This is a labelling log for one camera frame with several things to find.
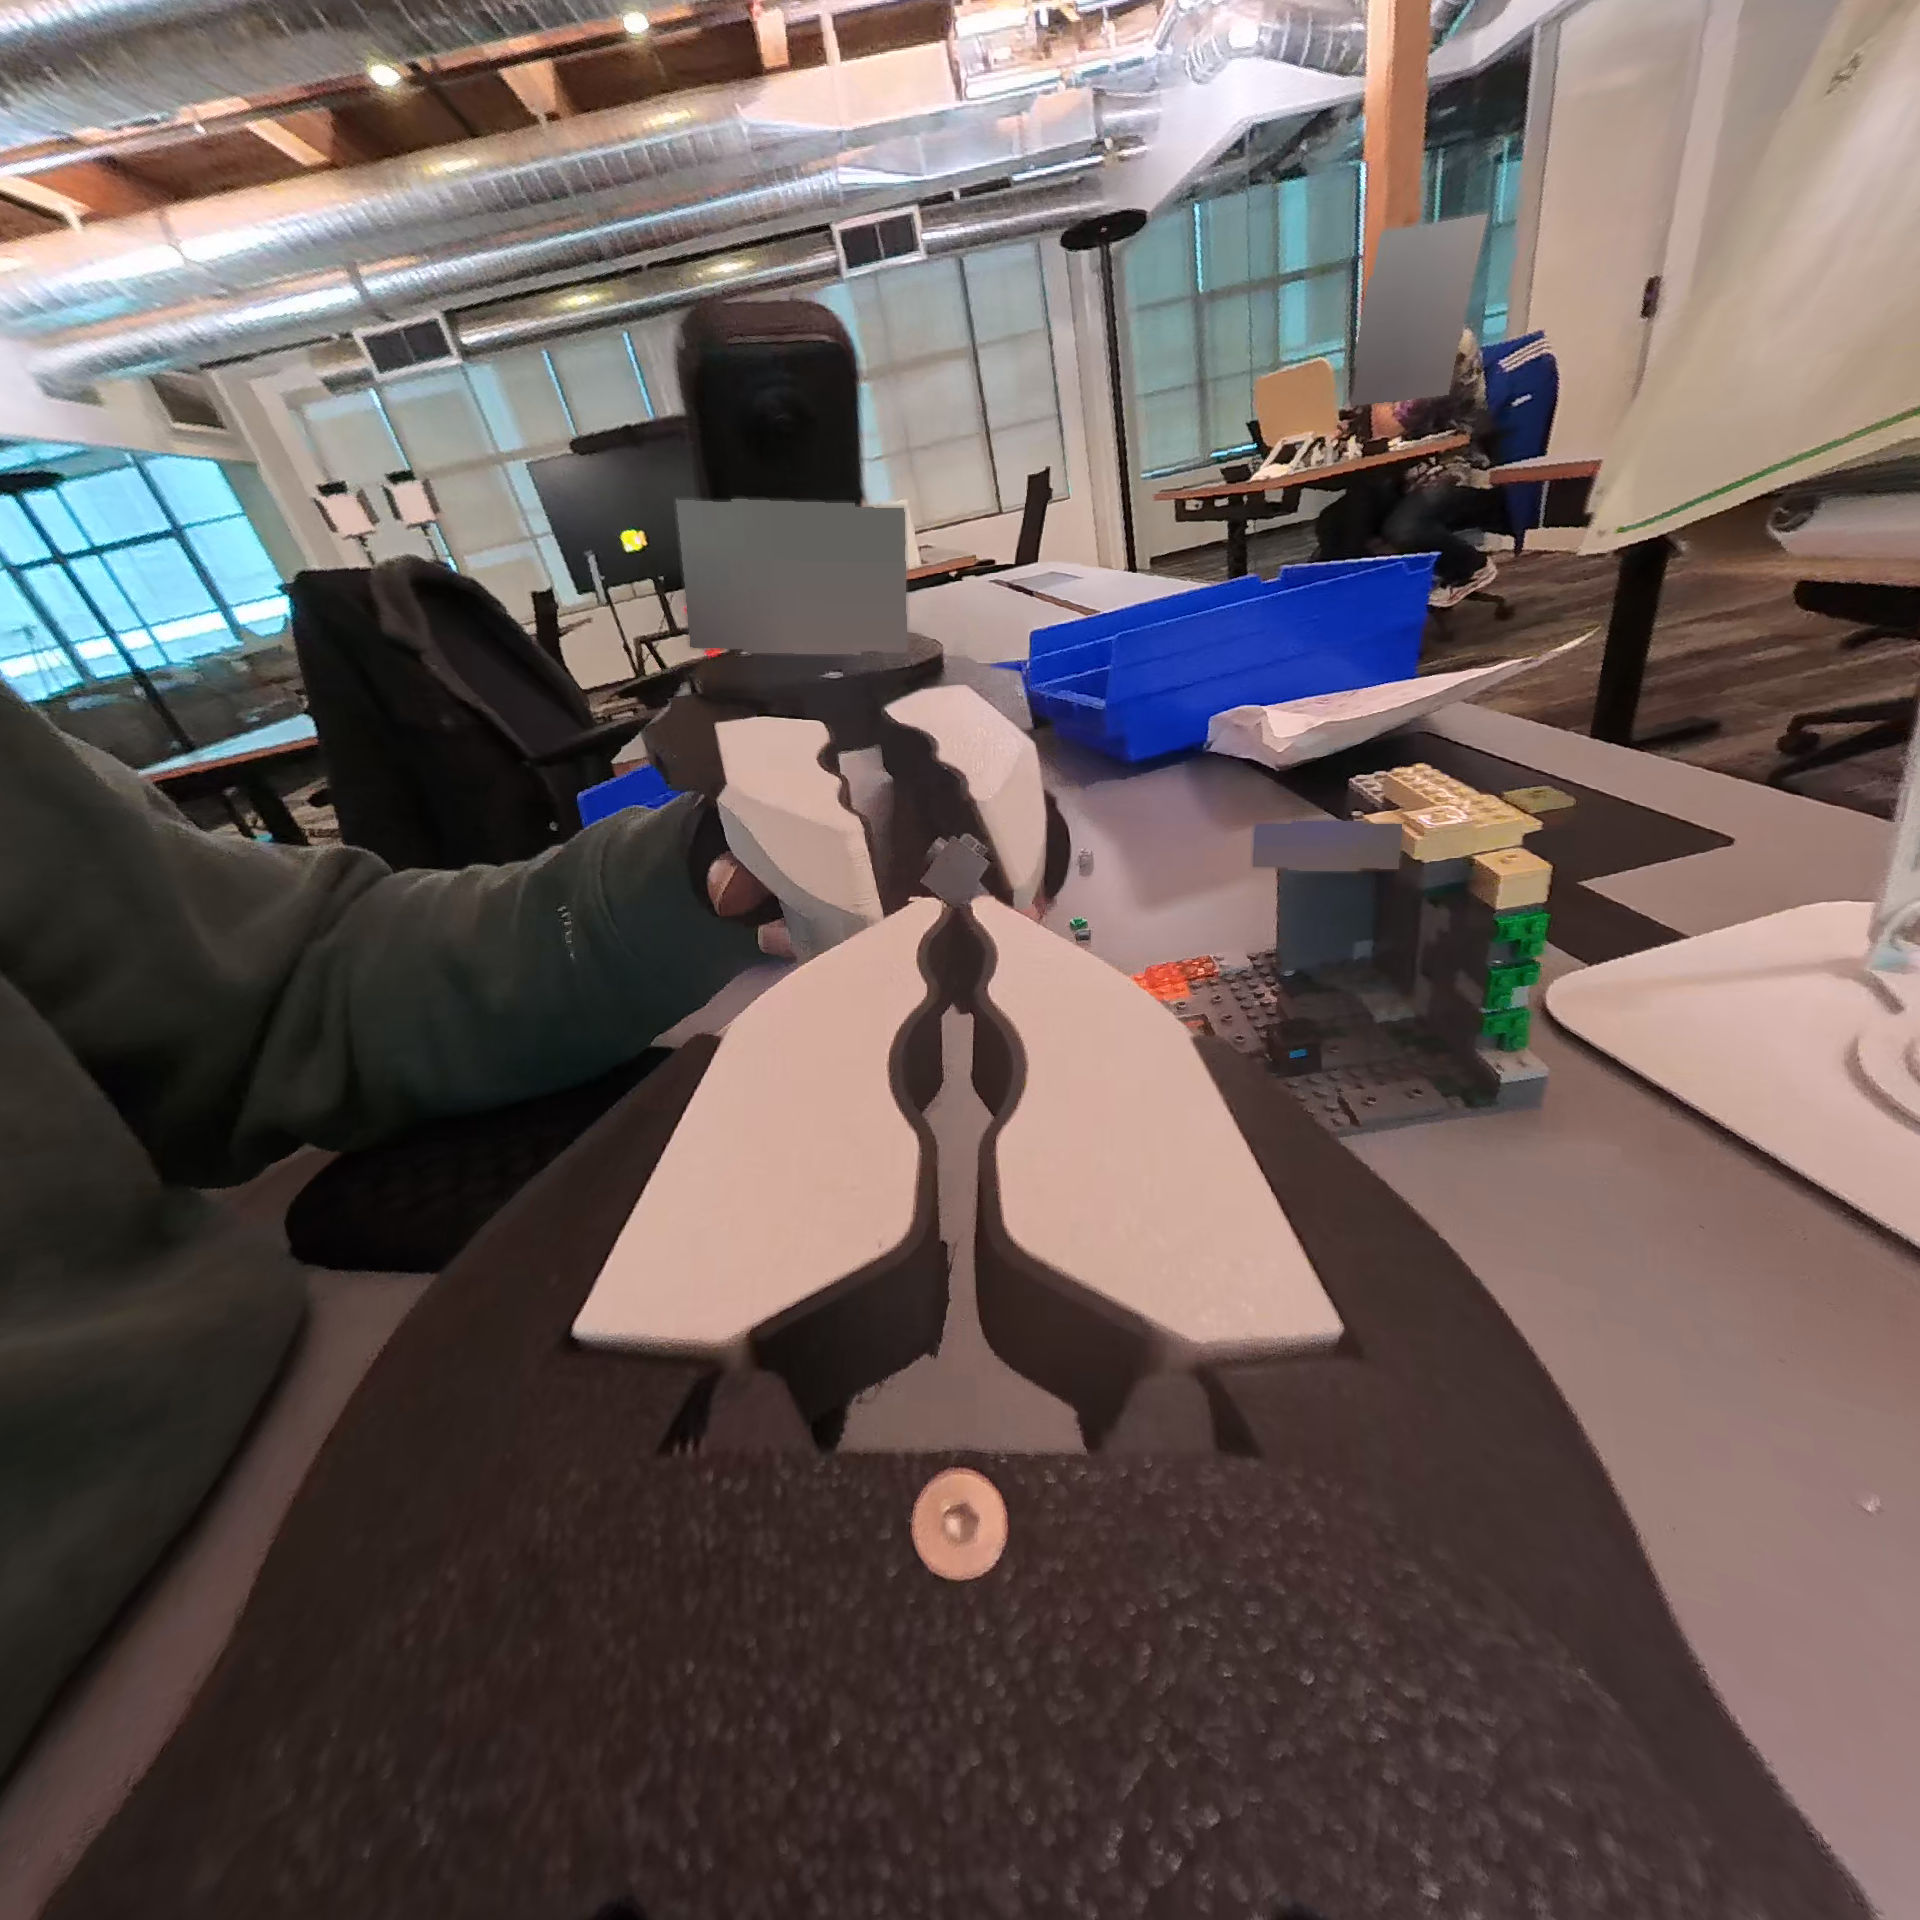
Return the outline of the jacket-draped black office chair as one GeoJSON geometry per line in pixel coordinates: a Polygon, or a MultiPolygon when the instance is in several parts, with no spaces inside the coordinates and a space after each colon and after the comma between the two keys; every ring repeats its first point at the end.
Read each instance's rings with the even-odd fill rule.
{"type": "Polygon", "coordinates": [[[492,589],[439,561],[304,569],[288,593],[341,839],[397,870],[560,846],[641,732],[597,722],[492,589]]]}

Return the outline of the blue plastic bin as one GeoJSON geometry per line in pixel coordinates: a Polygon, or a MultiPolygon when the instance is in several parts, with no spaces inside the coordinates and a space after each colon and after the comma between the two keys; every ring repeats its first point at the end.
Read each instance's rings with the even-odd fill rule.
{"type": "Polygon", "coordinates": [[[1284,567],[1034,630],[1031,712],[1116,760],[1208,744],[1209,722],[1407,680],[1418,671],[1436,553],[1284,567]]]}

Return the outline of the grey desk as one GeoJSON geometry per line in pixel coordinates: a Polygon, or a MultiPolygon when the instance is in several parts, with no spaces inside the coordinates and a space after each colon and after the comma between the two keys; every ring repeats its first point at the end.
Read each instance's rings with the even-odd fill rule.
{"type": "MultiPolygon", "coordinates": [[[[1480,705],[1432,732],[1556,785],[1724,832],[1595,874],[1610,935],[1876,888],[1888,829],[1480,705]]],[[[1096,853],[1096,951],[1133,969],[1256,940],[1252,824],[1304,797],[1239,760],[1123,772],[1047,742],[1096,853]]],[[[1888,1916],[1916,1916],[1916,1253],[1561,1031],[1536,1113],[1354,1142],[1476,1269],[1637,1521],[1711,1680],[1888,1916]],[[1467,1196],[1506,1161],[1508,1214],[1467,1196]]],[[[979,1333],[972,1218],[946,1345],[848,1416],[853,1449],[1066,1450],[1072,1420],[979,1333]]],[[[301,1350],[226,1486],[4,1785],[4,1916],[41,1916],[218,1664],[297,1487],[439,1278],[311,1269],[301,1350]]]]}

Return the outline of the wood-edged office desk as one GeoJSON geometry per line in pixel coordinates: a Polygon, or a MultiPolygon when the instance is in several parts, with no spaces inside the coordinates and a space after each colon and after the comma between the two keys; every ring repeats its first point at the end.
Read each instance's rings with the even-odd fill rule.
{"type": "MultiPolygon", "coordinates": [[[[1309,464],[1296,471],[1257,468],[1239,481],[1215,479],[1197,487],[1167,487],[1154,500],[1172,508],[1176,521],[1217,521],[1228,530],[1228,581],[1249,572],[1249,528],[1259,518],[1287,517],[1298,509],[1304,490],[1340,490],[1352,479],[1385,468],[1418,464],[1467,446],[1463,434],[1427,438],[1393,438],[1375,453],[1349,458],[1309,464]]],[[[1588,481],[1601,471],[1601,456],[1541,455],[1489,471],[1492,487],[1549,487],[1561,481],[1588,481]]]]}
{"type": "MultiPolygon", "coordinates": [[[[1536,458],[1492,468],[1497,488],[1538,488],[1538,528],[1586,525],[1593,509],[1593,481],[1601,458],[1536,458]]],[[[1611,615],[1601,652],[1591,708],[1591,737],[1637,751],[1679,751],[1716,737],[1721,722],[1692,716],[1642,732],[1642,693],[1649,654],[1665,600],[1665,581],[1674,542],[1665,535],[1628,543],[1618,553],[1611,615]]]]}

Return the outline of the white printed paper bag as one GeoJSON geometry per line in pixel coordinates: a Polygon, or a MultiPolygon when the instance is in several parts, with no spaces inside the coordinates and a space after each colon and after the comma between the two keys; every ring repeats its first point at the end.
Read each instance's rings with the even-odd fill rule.
{"type": "Polygon", "coordinates": [[[1280,772],[1407,729],[1455,703],[1469,703],[1506,682],[1560,663],[1597,636],[1588,628],[1536,656],[1506,658],[1420,678],[1313,694],[1308,700],[1237,705],[1208,725],[1208,751],[1280,772]]]}

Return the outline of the black display screen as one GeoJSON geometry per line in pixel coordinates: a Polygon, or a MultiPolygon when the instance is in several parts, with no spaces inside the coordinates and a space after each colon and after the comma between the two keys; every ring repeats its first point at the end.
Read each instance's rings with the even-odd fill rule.
{"type": "Polygon", "coordinates": [[[579,593],[684,591],[680,503],[703,493],[684,415],[577,438],[525,471],[579,593]]]}

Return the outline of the silver ceiling ducts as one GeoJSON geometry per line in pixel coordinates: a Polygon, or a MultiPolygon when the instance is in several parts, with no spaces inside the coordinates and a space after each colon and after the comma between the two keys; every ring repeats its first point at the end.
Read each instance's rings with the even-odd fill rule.
{"type": "Polygon", "coordinates": [[[507,297],[733,232],[840,224],[1148,142],[1241,63],[1363,74],[1365,4],[1156,4],[1109,50],[965,39],[4,245],[4,340],[55,394],[507,297]]]}

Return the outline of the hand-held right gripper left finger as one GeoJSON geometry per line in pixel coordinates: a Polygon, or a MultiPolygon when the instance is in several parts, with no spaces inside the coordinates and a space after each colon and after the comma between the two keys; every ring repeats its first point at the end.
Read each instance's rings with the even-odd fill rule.
{"type": "Polygon", "coordinates": [[[779,1313],[908,1242],[927,1128],[896,1054],[929,1007],[922,951],[944,921],[941,902],[914,900],[731,1020],[571,1320],[575,1342],[733,1358],[779,1313]]]}

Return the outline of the toy brick building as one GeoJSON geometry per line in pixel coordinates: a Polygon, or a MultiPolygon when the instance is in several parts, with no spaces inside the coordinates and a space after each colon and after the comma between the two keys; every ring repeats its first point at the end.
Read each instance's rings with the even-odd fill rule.
{"type": "Polygon", "coordinates": [[[1346,797],[1344,818],[1256,829],[1252,865],[1275,879],[1266,951],[1167,959],[1136,985],[1332,1135],[1538,1109],[1552,863],[1529,839],[1572,797],[1480,791],[1428,760],[1355,775],[1346,797]]]}

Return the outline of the large window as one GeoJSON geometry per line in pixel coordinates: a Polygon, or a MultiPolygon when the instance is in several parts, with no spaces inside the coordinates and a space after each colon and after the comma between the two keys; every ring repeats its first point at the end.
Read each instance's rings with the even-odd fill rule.
{"type": "Polygon", "coordinates": [[[1027,479],[1069,473],[1039,240],[908,262],[815,293],[860,368],[867,497],[919,532],[1019,514],[1027,479]]]}
{"type": "Polygon", "coordinates": [[[1327,358],[1349,394],[1361,162],[1164,210],[1119,249],[1136,478],[1250,446],[1256,383],[1327,358]]]}

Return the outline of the toy brick instruction booklet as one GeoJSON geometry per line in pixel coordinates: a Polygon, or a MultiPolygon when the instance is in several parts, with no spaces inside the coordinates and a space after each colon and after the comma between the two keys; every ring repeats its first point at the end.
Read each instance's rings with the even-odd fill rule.
{"type": "Polygon", "coordinates": [[[1611,553],[1917,424],[1917,4],[1845,4],[1601,464],[1611,553]]]}

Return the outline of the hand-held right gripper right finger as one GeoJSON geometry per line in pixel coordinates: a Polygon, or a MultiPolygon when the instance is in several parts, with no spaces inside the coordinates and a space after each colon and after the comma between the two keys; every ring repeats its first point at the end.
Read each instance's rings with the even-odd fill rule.
{"type": "Polygon", "coordinates": [[[979,898],[983,1001],[1015,1044],[992,1185],[1012,1248],[1178,1352],[1329,1349],[1331,1303],[1195,1037],[1129,975],[979,898]]]}

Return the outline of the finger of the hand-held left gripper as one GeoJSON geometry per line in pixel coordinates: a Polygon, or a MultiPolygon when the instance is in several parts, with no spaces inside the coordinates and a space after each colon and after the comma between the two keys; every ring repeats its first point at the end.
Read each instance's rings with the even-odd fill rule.
{"type": "Polygon", "coordinates": [[[872,836],[848,802],[818,720],[716,729],[727,849],[777,900],[795,956],[818,956],[882,918],[872,836]]]}
{"type": "Polygon", "coordinates": [[[896,791],[896,872],[917,879],[935,841],[972,839],[983,881],[1034,912],[1049,881],[1049,797],[1040,751],[972,685],[927,685],[885,705],[885,772],[896,791]]]}

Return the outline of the blue office chair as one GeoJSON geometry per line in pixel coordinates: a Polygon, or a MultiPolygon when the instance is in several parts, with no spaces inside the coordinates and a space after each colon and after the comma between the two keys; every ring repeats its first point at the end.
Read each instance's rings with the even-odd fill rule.
{"type": "MultiPolygon", "coordinates": [[[[1560,365],[1546,330],[1535,329],[1480,351],[1485,412],[1490,418],[1492,464],[1544,458],[1552,438],[1560,400],[1560,365]]],[[[1490,535],[1512,537],[1520,553],[1541,522],[1548,481],[1492,487],[1490,535]]]]}

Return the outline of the person's left hand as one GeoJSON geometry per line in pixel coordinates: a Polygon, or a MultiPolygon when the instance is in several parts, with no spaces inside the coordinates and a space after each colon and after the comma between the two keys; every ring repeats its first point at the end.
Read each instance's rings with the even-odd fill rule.
{"type": "Polygon", "coordinates": [[[762,956],[777,962],[801,959],[793,927],[777,893],[753,874],[731,853],[717,855],[706,870],[711,912],[753,932],[762,956]]]}

